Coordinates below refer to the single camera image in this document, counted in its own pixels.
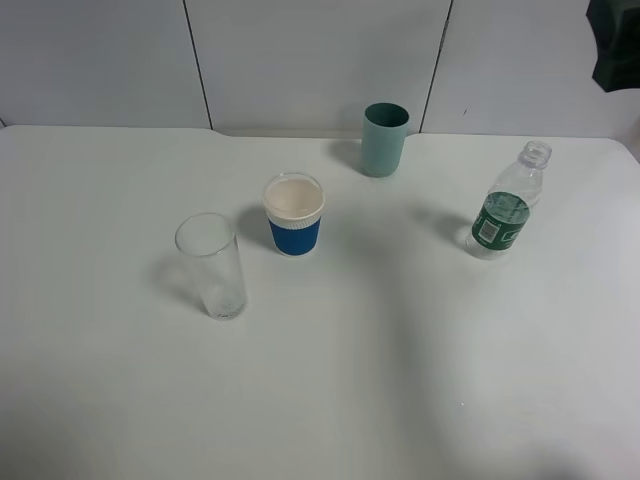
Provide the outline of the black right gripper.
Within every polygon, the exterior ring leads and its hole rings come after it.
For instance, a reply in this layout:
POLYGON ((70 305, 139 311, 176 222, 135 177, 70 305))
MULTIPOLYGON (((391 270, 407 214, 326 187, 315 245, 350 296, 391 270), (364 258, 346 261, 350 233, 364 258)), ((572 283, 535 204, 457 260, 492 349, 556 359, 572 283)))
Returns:
POLYGON ((597 47, 593 80, 605 91, 639 88, 639 0, 590 0, 597 47))

